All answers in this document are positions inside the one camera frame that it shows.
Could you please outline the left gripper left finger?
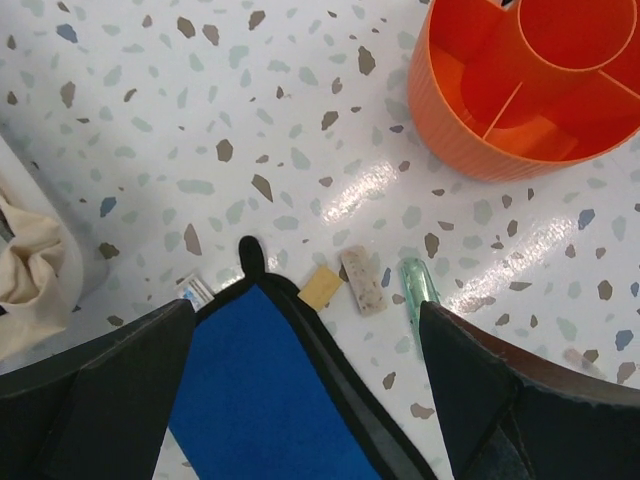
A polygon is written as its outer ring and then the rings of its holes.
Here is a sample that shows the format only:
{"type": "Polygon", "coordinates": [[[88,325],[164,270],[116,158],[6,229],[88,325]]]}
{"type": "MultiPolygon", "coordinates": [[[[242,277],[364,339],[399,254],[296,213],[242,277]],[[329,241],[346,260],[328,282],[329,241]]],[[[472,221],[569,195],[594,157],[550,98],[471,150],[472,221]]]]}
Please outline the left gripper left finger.
{"type": "Polygon", "coordinates": [[[194,330],[174,300],[2,375],[2,478],[152,478],[194,330]]]}

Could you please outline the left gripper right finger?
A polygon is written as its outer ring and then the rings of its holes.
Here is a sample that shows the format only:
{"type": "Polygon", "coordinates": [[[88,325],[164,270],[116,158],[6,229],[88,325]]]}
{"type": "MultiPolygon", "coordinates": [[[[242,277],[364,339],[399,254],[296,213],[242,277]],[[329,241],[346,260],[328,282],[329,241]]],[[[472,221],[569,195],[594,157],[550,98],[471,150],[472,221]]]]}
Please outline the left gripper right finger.
{"type": "Polygon", "coordinates": [[[420,342],[457,479],[636,479],[639,392],[425,302],[420,342]]]}

